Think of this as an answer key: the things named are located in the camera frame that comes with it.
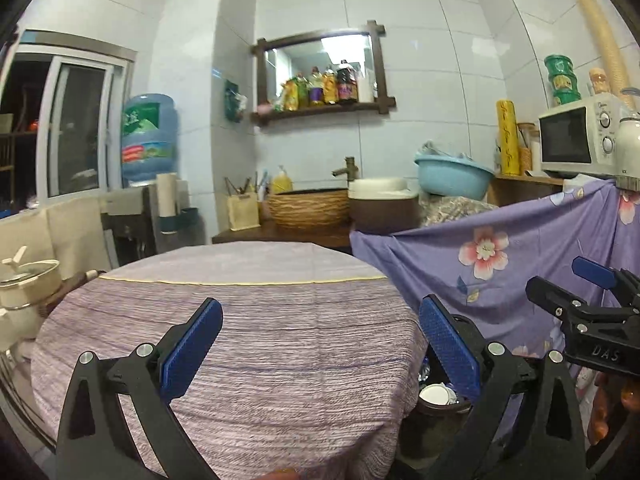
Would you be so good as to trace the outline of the right hand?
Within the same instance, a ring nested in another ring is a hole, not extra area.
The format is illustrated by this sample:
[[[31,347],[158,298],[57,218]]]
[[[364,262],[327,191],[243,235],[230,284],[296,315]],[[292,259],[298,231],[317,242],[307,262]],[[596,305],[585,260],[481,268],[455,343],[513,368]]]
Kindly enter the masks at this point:
[[[604,373],[598,373],[594,382],[598,388],[593,398],[587,430],[587,438],[591,445],[598,444],[608,435],[608,419],[616,404],[622,404],[629,413],[638,413],[639,411],[638,380],[625,379],[620,387],[618,399],[606,388],[610,382],[610,376]]]

